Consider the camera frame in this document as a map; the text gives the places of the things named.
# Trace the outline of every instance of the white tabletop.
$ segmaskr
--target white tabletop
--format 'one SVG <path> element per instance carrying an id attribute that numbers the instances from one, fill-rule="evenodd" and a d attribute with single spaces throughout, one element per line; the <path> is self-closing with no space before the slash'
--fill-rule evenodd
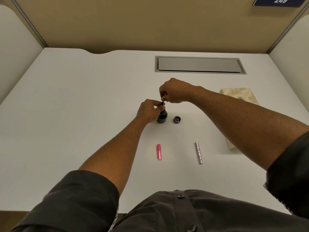
<path id="1" fill-rule="evenodd" d="M 155 56 L 240 58 L 247 75 L 156 73 Z M 261 106 L 309 124 L 309 114 L 268 55 L 45 48 L 0 105 L 0 210 L 31 210 L 69 171 L 120 132 L 171 77 L 218 92 L 249 87 Z M 142 133 L 120 198 L 127 213 L 157 191 L 201 189 L 287 212 L 264 188 L 265 171 L 190 103 Z M 174 124 L 172 118 L 180 116 Z M 199 165 L 194 142 L 200 145 Z M 161 144 L 162 161 L 156 159 Z"/>

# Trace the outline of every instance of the shirt sleeve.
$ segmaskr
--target shirt sleeve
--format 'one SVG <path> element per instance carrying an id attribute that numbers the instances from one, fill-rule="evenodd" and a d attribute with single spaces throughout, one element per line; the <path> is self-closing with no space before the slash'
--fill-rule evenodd
<path id="1" fill-rule="evenodd" d="M 309 132 L 268 168 L 265 188 L 292 214 L 309 219 Z"/>
<path id="2" fill-rule="evenodd" d="M 97 173 L 69 172 L 12 232 L 108 231 L 119 203 L 119 192 Z"/>

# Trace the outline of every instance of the tissue box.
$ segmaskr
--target tissue box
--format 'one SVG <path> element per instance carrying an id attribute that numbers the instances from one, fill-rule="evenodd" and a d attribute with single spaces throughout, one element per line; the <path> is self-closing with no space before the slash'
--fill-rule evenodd
<path id="1" fill-rule="evenodd" d="M 250 88 L 225 88 L 220 89 L 219 93 L 259 105 Z M 235 146 L 227 138 L 225 139 L 229 150 L 235 148 Z"/>

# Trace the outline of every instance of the person's right hand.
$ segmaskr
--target person's right hand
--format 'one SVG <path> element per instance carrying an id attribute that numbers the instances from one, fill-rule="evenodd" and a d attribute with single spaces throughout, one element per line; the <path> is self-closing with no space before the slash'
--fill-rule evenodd
<path id="1" fill-rule="evenodd" d="M 171 103 L 189 101 L 193 90 L 193 85 L 175 78 L 171 78 L 169 81 L 166 81 L 159 88 L 161 100 Z"/>

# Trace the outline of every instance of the blue number sign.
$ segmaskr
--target blue number sign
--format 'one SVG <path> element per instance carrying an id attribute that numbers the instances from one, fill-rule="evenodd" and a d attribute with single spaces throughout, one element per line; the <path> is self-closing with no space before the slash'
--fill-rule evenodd
<path id="1" fill-rule="evenodd" d="M 300 7 L 305 0 L 255 0 L 253 5 Z"/>

